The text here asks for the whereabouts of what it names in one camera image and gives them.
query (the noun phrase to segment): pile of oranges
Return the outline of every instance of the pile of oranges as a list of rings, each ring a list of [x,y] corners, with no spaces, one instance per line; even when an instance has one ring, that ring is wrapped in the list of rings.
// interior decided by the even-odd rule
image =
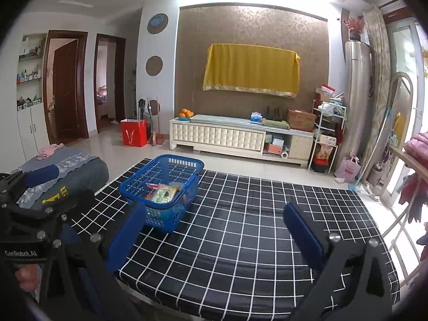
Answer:
[[[190,118],[190,117],[193,117],[194,115],[195,114],[192,111],[188,110],[188,109],[183,109],[178,114],[178,116],[181,117],[181,118],[185,118],[185,117]]]

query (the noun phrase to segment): curtain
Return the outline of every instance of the curtain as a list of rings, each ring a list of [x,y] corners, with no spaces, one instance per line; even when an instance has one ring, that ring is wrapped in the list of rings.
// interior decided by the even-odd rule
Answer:
[[[249,44],[212,44],[208,48],[203,90],[245,91],[296,97],[300,57],[286,49]]]
[[[380,8],[371,5],[363,12],[365,27],[369,36],[370,46],[372,48],[372,62],[374,67],[373,74],[373,94],[374,94],[374,115],[370,131],[369,141],[362,157],[361,166],[364,167],[372,154],[377,135],[384,118],[387,108],[389,94],[389,80],[391,77],[391,59],[389,56],[389,41],[387,27]],[[371,170],[371,165],[367,167],[362,179],[364,180]]]

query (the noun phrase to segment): black and white checkered tablecloth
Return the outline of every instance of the black and white checkered tablecloth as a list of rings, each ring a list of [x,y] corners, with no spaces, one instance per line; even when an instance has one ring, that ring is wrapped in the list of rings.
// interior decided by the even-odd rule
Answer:
[[[126,206],[118,187],[145,159],[111,182],[98,204],[73,227],[82,236],[101,232]],[[377,226],[355,192],[202,170],[198,195],[176,231],[145,226],[116,276],[134,290],[171,308],[209,320],[285,319],[316,278],[284,225],[292,197],[345,240],[377,238],[384,250],[392,300],[399,281]],[[349,281],[344,271],[327,310]]]

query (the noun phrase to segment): blue plastic basket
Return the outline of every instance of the blue plastic basket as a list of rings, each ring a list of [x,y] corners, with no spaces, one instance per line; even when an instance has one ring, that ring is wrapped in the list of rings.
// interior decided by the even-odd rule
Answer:
[[[172,233],[178,226],[189,204],[196,197],[199,172],[204,163],[198,159],[164,154],[159,156],[124,181],[119,192],[127,199],[138,201],[146,206],[146,225],[166,233]],[[170,184],[180,182],[184,186],[168,203],[159,204],[146,200],[151,192],[150,184]]]

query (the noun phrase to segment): red shopping bag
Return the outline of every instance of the red shopping bag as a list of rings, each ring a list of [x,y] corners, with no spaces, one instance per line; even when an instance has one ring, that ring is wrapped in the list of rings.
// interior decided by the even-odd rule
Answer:
[[[359,165],[357,157],[343,158],[334,175],[337,178],[344,178],[345,182],[354,182],[360,169],[361,165]]]
[[[147,144],[146,121],[139,119],[124,119],[120,121],[123,144],[142,147]]]

